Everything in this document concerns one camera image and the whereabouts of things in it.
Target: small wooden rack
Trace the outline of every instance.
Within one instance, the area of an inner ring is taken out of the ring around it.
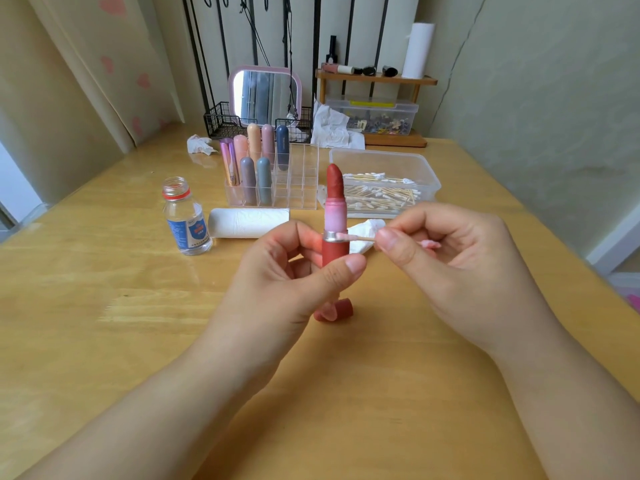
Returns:
[[[352,80],[356,82],[377,82],[381,84],[409,84],[410,86],[413,86],[413,92],[411,95],[411,101],[413,103],[418,101],[418,94],[420,94],[421,86],[435,86],[438,83],[437,79],[433,79],[431,77],[423,77],[422,79],[405,79],[399,75],[396,75],[395,77],[386,77],[381,73],[377,73],[375,75],[336,74],[332,72],[325,72],[322,69],[316,70],[316,78],[320,80],[318,100],[322,104],[324,104],[324,101],[326,100],[326,81],[328,80]],[[406,136],[396,134],[364,133],[364,142],[365,144],[373,145],[412,146],[414,148],[424,148],[427,146],[426,140],[414,129],[412,129],[409,135]]]

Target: heart pattern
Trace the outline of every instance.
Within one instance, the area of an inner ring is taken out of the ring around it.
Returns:
[[[113,59],[110,57],[107,57],[106,55],[103,55],[100,57],[100,62],[102,62],[102,65],[104,66],[104,70],[105,72],[107,72],[107,74],[113,74]]]
[[[151,81],[149,80],[149,74],[147,74],[146,72],[140,74],[138,76],[138,80],[136,81],[136,84],[139,85],[143,89],[150,88],[151,87]]]
[[[100,8],[109,15],[126,16],[127,6],[124,0],[100,0]]]
[[[131,125],[133,126],[133,131],[138,135],[138,136],[142,136],[144,135],[144,131],[142,129],[142,125],[141,125],[141,121],[140,118],[135,116],[132,120],[131,120]]]

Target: person's right hand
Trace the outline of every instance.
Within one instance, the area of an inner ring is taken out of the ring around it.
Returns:
[[[423,239],[442,247],[423,250]],[[531,347],[558,328],[497,216],[422,203],[380,229],[376,247],[418,284],[444,322],[490,355]]]

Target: clear plastic bottle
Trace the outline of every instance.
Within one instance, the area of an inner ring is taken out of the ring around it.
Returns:
[[[207,252],[211,237],[202,215],[202,206],[191,197],[183,177],[167,178],[163,183],[164,217],[182,254],[195,256]]]

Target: pastel lipstick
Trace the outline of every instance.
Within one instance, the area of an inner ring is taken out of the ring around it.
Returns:
[[[347,201],[344,199],[342,172],[334,163],[326,169],[326,202],[324,204],[324,230],[347,233]],[[322,241],[322,265],[326,266],[334,259],[349,254],[348,242]],[[348,298],[335,302],[338,320],[353,315],[353,306]],[[324,320],[319,312],[314,313],[316,320]]]

